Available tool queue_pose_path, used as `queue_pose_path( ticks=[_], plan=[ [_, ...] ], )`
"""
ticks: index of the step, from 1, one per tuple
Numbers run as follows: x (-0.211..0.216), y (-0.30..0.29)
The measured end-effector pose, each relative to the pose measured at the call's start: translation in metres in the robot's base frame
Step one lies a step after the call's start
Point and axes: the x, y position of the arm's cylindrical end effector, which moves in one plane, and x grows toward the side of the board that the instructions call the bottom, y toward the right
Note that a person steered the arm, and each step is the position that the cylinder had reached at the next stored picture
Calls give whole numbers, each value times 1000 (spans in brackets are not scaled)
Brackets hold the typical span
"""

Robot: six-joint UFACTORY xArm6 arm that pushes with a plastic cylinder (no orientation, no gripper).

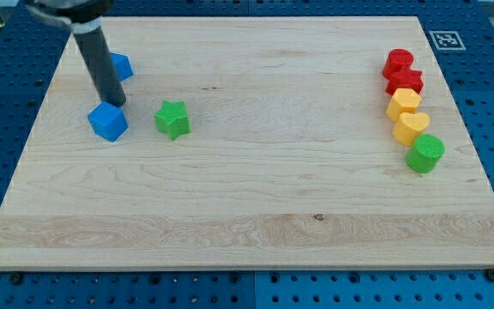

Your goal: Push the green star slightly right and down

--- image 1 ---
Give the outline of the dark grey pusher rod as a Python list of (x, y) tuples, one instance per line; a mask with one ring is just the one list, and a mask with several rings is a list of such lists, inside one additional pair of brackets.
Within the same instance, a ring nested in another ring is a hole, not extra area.
[(73, 35), (100, 100), (115, 107), (123, 106), (126, 96), (102, 27)]

